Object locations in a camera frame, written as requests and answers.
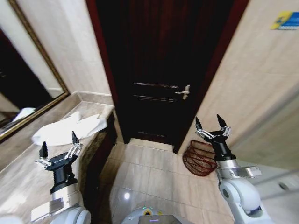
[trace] sticker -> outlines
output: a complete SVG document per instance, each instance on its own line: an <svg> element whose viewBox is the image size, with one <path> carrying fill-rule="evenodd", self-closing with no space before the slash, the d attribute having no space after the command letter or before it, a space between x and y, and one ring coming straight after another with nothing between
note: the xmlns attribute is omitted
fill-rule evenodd
<svg viewBox="0 0 299 224"><path fill-rule="evenodd" d="M281 12L271 29L295 30L299 27L299 12Z"/></svg>

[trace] folded towel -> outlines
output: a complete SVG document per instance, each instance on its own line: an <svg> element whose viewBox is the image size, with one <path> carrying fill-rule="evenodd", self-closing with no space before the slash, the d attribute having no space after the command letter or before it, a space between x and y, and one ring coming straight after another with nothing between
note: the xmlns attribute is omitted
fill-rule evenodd
<svg viewBox="0 0 299 224"><path fill-rule="evenodd" d="M47 142L48 146L60 146L72 143L71 132L74 131L79 139L87 138L107 127L105 119L98 119L99 114L80 120L79 112L58 122L40 128L33 136L34 144L41 146Z"/></svg>

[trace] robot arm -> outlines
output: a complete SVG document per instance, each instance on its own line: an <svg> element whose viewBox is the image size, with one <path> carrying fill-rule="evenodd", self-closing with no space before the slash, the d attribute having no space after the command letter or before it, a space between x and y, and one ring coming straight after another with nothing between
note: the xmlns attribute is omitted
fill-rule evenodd
<svg viewBox="0 0 299 224"><path fill-rule="evenodd" d="M196 134L212 144L217 163L219 190L234 215L235 224L272 224L257 189L246 179L261 175L258 167L240 167L226 144L230 127L217 114L219 131L205 131L196 117Z"/></svg>
<svg viewBox="0 0 299 224"><path fill-rule="evenodd" d="M50 190L52 200L31 211L31 221L36 222L48 216L53 216L51 224L89 224L91 215L83 207L80 191L77 189L77 179L71 165L77 159L82 144L72 132L73 145L68 152L48 159L46 142L43 142L36 162L45 170L52 171L54 186Z"/></svg>

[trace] door panel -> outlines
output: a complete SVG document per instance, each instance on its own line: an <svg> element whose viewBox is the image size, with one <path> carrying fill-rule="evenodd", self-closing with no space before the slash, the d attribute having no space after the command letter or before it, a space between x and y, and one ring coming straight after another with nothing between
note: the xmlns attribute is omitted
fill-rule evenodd
<svg viewBox="0 0 299 224"><path fill-rule="evenodd" d="M207 90L206 71L235 2L96 1L124 139L182 142L182 127L190 126ZM236 10L243 12L243 5ZM183 100L175 92L188 84Z"/></svg>

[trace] red wire basket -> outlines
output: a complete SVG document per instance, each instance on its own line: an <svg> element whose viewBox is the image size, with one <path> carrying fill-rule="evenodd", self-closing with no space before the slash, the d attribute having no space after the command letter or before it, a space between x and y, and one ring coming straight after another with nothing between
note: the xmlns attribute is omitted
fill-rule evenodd
<svg viewBox="0 0 299 224"><path fill-rule="evenodd" d="M192 140L183 155L183 163L191 173L197 176L207 176L217 167L214 156L211 144Z"/></svg>

